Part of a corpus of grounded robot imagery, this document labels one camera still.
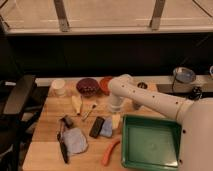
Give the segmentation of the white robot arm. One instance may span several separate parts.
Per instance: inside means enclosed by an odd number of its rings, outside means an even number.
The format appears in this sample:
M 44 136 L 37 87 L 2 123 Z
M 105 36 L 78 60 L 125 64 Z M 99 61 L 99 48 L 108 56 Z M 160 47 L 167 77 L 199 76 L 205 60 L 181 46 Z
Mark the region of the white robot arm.
M 190 100 L 142 89 L 128 74 L 114 77 L 108 89 L 110 112 L 119 111 L 128 98 L 182 126 L 178 171 L 213 171 L 213 98 Z

